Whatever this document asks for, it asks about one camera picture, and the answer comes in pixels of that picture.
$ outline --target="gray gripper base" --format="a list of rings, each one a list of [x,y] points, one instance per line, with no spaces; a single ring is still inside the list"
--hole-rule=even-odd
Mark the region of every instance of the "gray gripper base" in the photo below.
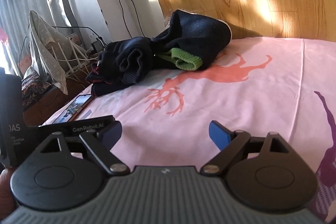
[[[307,209],[286,215],[252,210],[233,199],[219,178],[194,167],[139,166],[111,178],[88,203],[63,212],[21,206],[3,224],[319,224]]]

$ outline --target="orange deer silhouette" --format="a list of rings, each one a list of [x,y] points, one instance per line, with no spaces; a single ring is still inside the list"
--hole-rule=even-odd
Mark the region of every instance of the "orange deer silhouette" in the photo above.
[[[272,57],[270,55],[266,55],[268,60],[257,66],[248,66],[241,67],[246,63],[241,54],[236,54],[239,57],[239,62],[231,65],[229,67],[222,67],[219,65],[211,65],[208,69],[203,71],[184,71],[177,75],[175,78],[167,78],[165,83],[162,86],[162,89],[149,89],[152,93],[147,96],[147,100],[145,103],[154,99],[149,106],[145,109],[146,112],[149,109],[157,109],[164,106],[169,101],[171,95],[176,94],[179,98],[179,105],[173,111],[167,112],[167,114],[172,114],[172,116],[176,112],[181,112],[184,105],[183,94],[179,92],[178,85],[182,84],[187,79],[209,79],[216,83],[234,83],[234,82],[242,82],[248,79],[248,74],[251,70],[255,69],[264,69],[268,63],[272,61]]]

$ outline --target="smartphone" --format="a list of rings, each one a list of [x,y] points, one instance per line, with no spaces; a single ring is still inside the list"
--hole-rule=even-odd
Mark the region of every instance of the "smartphone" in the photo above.
[[[53,123],[71,122],[93,100],[90,94],[79,95],[77,98],[56,118]]]

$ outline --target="human hand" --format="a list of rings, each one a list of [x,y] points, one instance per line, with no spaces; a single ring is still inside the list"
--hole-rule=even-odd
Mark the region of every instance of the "human hand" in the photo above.
[[[0,175],[0,220],[5,219],[16,209],[16,203],[9,185],[14,171],[15,168],[6,168]]]

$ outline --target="folded garment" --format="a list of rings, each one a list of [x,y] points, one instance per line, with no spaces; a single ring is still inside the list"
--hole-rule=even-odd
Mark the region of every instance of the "folded garment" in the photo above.
[[[152,69],[203,70],[230,40],[225,22],[176,10],[157,37],[108,44],[86,80],[93,84],[92,95],[101,96],[139,83]]]
[[[152,69],[153,54],[150,39],[135,37],[109,43],[99,55],[98,63],[86,77],[89,83],[106,82],[111,85],[135,84]]]
[[[227,23],[211,17],[190,14],[181,10],[172,13],[169,28],[152,38],[151,49],[155,54],[180,48],[202,59],[198,68],[208,68],[217,54],[229,44],[231,30]],[[169,61],[154,62],[154,68],[167,68]]]

